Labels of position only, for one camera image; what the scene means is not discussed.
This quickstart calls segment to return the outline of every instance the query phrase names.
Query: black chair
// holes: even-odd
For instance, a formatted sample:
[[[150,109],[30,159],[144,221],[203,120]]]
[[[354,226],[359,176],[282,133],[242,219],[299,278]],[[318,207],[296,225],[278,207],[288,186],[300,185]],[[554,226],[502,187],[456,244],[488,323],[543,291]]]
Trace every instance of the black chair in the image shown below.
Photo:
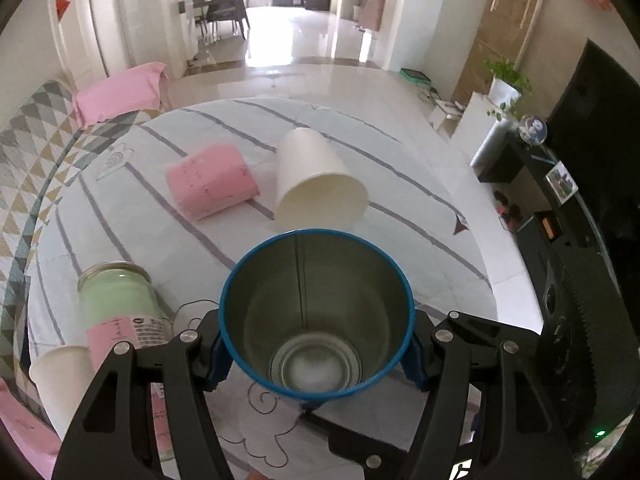
[[[207,23],[212,23],[212,34],[214,37],[217,35],[218,22],[232,22],[234,33],[237,23],[240,26],[243,40],[246,38],[244,36],[242,20],[246,20],[247,27],[250,28],[243,0],[210,0],[206,19]]]
[[[193,7],[194,8],[200,8],[200,15],[196,15],[195,16],[195,23],[196,25],[200,26],[200,35],[202,36],[202,39],[204,40],[204,34],[205,34],[205,30],[207,30],[207,19],[204,15],[204,12],[202,10],[202,7],[204,6],[204,2],[206,2],[207,0],[193,0]]]

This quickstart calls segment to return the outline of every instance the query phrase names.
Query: paper cup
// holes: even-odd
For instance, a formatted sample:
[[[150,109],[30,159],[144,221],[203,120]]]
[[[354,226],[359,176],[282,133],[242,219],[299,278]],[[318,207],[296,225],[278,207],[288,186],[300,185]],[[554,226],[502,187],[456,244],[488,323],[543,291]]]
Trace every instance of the paper cup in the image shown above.
[[[29,375],[38,388],[54,430],[64,439],[80,401],[94,378],[84,346],[61,346],[36,359]]]
[[[275,220],[284,230],[344,230],[369,203],[364,184],[351,176],[329,142],[315,130],[291,130],[278,148]]]

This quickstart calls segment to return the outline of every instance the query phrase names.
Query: television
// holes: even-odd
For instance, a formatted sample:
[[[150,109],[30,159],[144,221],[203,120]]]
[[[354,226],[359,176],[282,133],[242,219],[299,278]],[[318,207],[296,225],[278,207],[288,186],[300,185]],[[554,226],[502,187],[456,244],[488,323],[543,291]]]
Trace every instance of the television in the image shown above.
[[[640,336],[640,85],[589,40],[547,126],[549,147],[602,232]]]

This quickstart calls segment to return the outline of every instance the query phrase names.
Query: pink pillow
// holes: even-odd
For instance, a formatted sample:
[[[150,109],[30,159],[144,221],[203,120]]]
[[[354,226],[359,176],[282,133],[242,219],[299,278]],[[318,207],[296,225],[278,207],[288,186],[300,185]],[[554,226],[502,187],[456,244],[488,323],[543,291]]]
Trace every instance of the pink pillow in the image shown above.
[[[231,144],[214,144],[187,156],[167,170],[166,181],[176,203],[191,220],[258,194],[241,153]]]
[[[165,67],[157,61],[145,63],[79,91],[74,95],[78,126],[85,128],[136,110],[159,110]]]

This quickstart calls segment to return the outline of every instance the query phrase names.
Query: blue rim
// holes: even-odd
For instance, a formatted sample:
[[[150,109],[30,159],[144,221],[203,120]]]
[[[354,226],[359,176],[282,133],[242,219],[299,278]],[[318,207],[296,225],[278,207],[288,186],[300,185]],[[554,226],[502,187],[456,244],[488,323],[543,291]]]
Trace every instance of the blue rim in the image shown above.
[[[231,283],[236,277],[236,274],[240,271],[242,266],[244,266],[244,264],[247,262],[249,258],[251,258],[255,253],[257,253],[264,247],[271,245],[277,242],[278,240],[281,240],[282,238],[288,238],[290,236],[295,236],[299,234],[313,234],[313,233],[331,234],[331,235],[342,236],[345,238],[350,238],[352,240],[356,240],[361,244],[366,245],[367,247],[373,249],[378,254],[380,254],[387,261],[387,263],[391,265],[393,270],[395,270],[396,274],[398,275],[398,277],[402,282],[404,293],[406,294],[406,307],[409,312],[409,320],[406,327],[406,333],[404,334],[404,339],[402,340],[402,344],[400,345],[400,348],[398,349],[396,354],[391,358],[391,360],[385,365],[385,367],[382,368],[382,370],[380,370],[378,373],[376,373],[366,381],[359,383],[356,386],[352,386],[351,388],[346,388],[344,390],[337,390],[336,392],[327,392],[327,393],[318,393],[318,394],[304,394],[301,392],[295,392],[293,390],[287,390],[286,388],[283,388],[281,386],[278,386],[277,384],[272,383],[266,378],[258,375],[246,362],[244,362],[244,359],[240,357],[240,354],[234,347],[233,343],[231,342],[231,338],[229,337],[229,334],[226,331],[225,307],[226,307],[226,297],[228,295]],[[249,377],[251,377],[254,381],[256,381],[258,384],[267,388],[268,390],[271,390],[272,392],[276,392],[278,394],[284,395],[286,397],[290,397],[292,399],[326,401],[326,400],[339,399],[341,397],[348,397],[350,395],[353,395],[356,392],[359,392],[360,390],[368,388],[372,384],[382,379],[382,377],[387,375],[398,364],[398,362],[404,355],[404,352],[406,351],[407,347],[409,346],[409,342],[411,341],[412,335],[414,333],[414,324],[415,324],[414,295],[411,292],[409,281],[404,275],[404,272],[402,272],[400,267],[398,267],[398,264],[396,264],[395,261],[393,261],[393,259],[391,258],[391,256],[386,254],[385,251],[383,251],[376,245],[372,244],[371,242],[368,242],[356,235],[345,233],[343,231],[335,231],[332,229],[300,229],[297,231],[290,231],[288,233],[284,233],[284,234],[269,238],[268,240],[265,240],[261,244],[255,246],[253,249],[251,249],[247,254],[245,254],[242,257],[242,259],[236,264],[236,266],[231,271],[231,274],[229,274],[228,278],[226,279],[225,286],[222,288],[222,295],[220,297],[220,307],[218,309],[218,322],[220,324],[220,333],[222,334],[222,339],[225,342],[226,348],[231,354],[231,357],[236,363],[238,363],[238,366],[242,368],[242,370],[247,375],[249,375]]]

